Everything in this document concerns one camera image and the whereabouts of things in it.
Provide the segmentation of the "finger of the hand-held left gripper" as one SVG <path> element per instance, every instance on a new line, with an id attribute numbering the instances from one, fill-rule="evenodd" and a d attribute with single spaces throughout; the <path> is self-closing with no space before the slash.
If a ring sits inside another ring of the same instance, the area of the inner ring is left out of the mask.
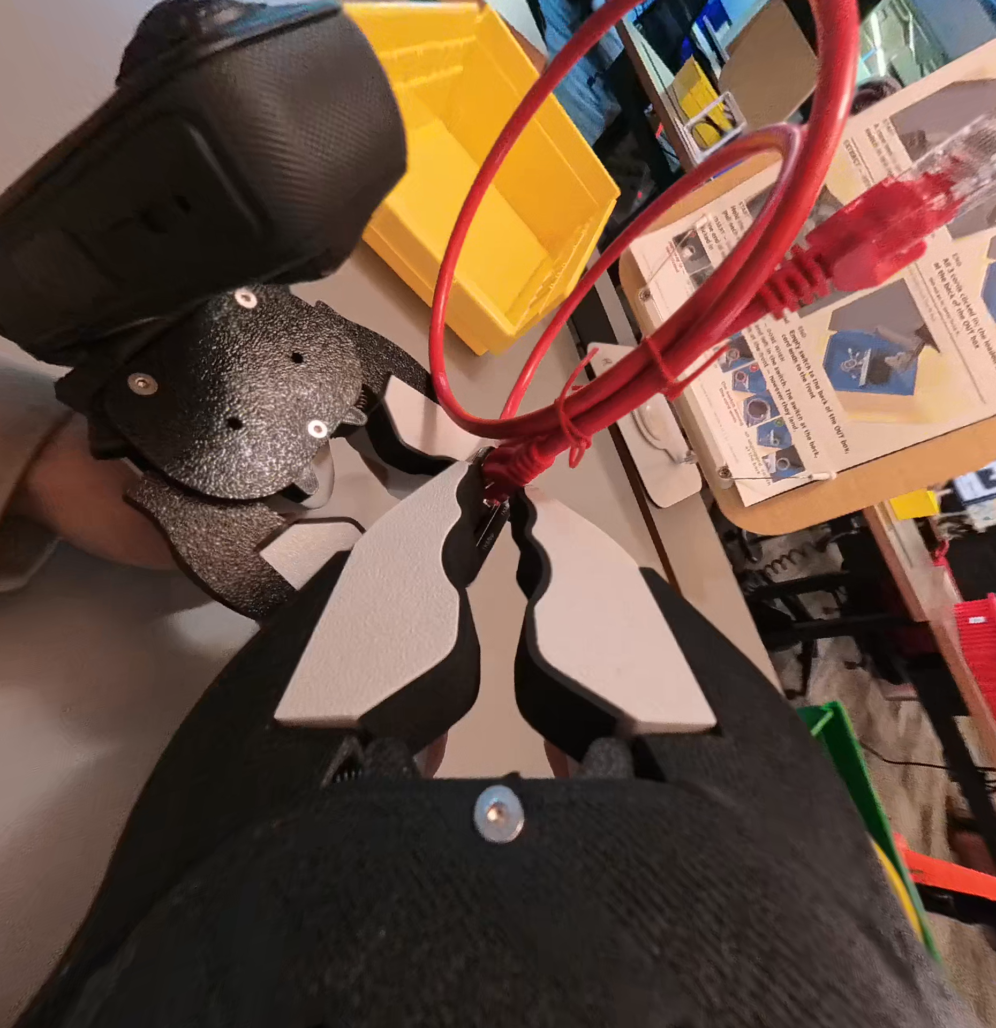
<path id="1" fill-rule="evenodd" d="M 453 464 L 471 464 L 487 447 L 425 392 L 394 374 L 363 428 L 373 456 L 409 477 L 433 478 Z"/>
<path id="2" fill-rule="evenodd" d="M 365 528 L 352 518 L 292 522 L 260 547 L 260 585 L 271 593 L 304 590 L 313 580 L 336 589 Z"/>

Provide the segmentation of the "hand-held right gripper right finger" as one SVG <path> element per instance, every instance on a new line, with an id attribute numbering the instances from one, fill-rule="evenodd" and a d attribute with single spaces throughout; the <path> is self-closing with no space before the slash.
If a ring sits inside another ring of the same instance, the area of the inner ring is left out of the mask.
<path id="1" fill-rule="evenodd" d="M 716 728 L 653 591 L 655 572 L 534 485 L 516 495 L 511 525 L 527 601 L 515 695 L 546 743 L 580 764 L 600 739 Z"/>

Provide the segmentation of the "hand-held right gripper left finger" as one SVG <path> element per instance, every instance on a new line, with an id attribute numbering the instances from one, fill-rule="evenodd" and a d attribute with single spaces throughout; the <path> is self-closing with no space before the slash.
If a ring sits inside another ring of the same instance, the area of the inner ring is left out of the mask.
<path id="1" fill-rule="evenodd" d="M 479 694 L 467 590 L 480 570 L 482 477 L 455 462 L 355 543 L 274 712 L 285 726 L 422 752 Z"/>

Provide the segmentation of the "person's left hand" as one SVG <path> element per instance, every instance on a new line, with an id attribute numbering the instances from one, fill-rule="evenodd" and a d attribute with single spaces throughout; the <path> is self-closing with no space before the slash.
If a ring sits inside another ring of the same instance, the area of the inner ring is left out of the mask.
<path id="1" fill-rule="evenodd" d="M 75 414 L 33 456 L 10 510 L 93 557 L 174 571 L 161 534 L 125 501 L 135 479 L 128 465 L 93 456 L 87 424 Z"/>

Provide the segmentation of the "white board stand base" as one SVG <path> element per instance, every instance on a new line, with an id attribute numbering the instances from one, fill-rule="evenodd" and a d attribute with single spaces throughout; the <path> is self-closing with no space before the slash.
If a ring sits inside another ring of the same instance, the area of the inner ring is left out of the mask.
<path id="1" fill-rule="evenodd" d="M 617 423 L 649 501 L 659 509 L 700 492 L 697 456 L 666 397 L 657 392 Z"/>

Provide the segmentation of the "office chair base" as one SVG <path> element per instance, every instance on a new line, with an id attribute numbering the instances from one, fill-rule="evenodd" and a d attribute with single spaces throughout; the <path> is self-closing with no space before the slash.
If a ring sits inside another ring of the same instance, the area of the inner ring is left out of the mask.
<path id="1" fill-rule="evenodd" d="M 899 646 L 911 622 L 862 513 L 780 535 L 743 530 L 722 515 L 715 523 L 765 649 L 797 652 L 788 699 L 808 699 L 823 647 L 838 639 L 854 645 L 848 667 L 870 672 L 890 699 L 916 699 Z"/>

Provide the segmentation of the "yellow plastic bin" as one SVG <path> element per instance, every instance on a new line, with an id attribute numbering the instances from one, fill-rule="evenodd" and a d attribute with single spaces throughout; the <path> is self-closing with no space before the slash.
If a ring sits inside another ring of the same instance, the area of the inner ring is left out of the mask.
<path id="1" fill-rule="evenodd" d="M 538 78 L 490 7 L 346 3 L 384 68 L 405 130 L 406 173 L 363 238 L 431 303 L 466 195 Z M 554 96 L 501 166 L 468 232 L 446 324 L 473 353 L 504 353 L 557 309 L 620 196 Z"/>

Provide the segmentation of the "green plastic bin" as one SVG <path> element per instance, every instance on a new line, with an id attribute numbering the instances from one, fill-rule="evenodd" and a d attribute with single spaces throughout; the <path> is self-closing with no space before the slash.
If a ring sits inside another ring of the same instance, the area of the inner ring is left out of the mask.
<path id="1" fill-rule="evenodd" d="M 931 932 L 927 912 L 905 864 L 890 819 L 872 783 L 862 746 L 849 714 L 838 701 L 802 705 L 797 713 L 813 738 L 828 754 L 835 771 L 857 808 L 891 892 L 903 908 L 903 914 L 916 937 L 935 962 L 940 964 L 940 952 Z"/>

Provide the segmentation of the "wooden display board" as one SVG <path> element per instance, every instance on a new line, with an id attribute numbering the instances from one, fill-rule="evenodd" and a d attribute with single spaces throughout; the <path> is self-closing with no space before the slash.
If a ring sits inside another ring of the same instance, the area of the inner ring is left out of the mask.
<path id="1" fill-rule="evenodd" d="M 687 173 L 677 183 L 652 199 L 631 223 L 640 235 L 665 227 L 720 199 L 730 188 L 744 184 L 765 170 L 776 170 L 772 154 L 744 158 L 716 178 L 707 178 L 705 167 Z M 951 430 L 939 437 L 908 446 L 890 455 L 841 471 L 825 482 L 805 484 L 783 495 L 746 507 L 733 482 L 720 477 L 720 450 L 711 429 L 693 399 L 683 396 L 671 406 L 683 427 L 684 438 L 697 454 L 697 466 L 710 486 L 712 498 L 732 524 L 763 534 L 796 533 L 839 515 L 883 504 L 922 487 L 971 472 L 996 457 L 996 414 Z"/>

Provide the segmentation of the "printed instruction sheet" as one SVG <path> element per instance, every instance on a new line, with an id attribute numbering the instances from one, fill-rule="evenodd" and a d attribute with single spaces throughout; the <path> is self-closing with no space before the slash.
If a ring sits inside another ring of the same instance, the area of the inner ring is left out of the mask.
<path id="1" fill-rule="evenodd" d="M 979 118 L 996 39 L 850 119 L 797 243 Z M 744 506 L 996 414 L 996 187 L 881 284 L 732 335 L 684 397 Z"/>

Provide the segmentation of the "red plastic bin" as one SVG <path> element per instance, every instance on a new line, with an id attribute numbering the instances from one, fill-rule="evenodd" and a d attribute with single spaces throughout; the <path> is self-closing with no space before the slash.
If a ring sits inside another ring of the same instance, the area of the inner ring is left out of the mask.
<path id="1" fill-rule="evenodd" d="M 957 603 L 954 617 L 964 659 L 996 722 L 996 594 Z"/>

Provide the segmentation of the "small wooden board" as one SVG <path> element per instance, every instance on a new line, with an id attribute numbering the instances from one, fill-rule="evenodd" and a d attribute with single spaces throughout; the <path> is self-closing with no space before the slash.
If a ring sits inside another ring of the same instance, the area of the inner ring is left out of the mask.
<path id="1" fill-rule="evenodd" d="M 726 48 L 718 75 L 726 95 L 755 131 L 787 122 L 814 91 L 816 28 L 807 1 L 770 1 Z"/>

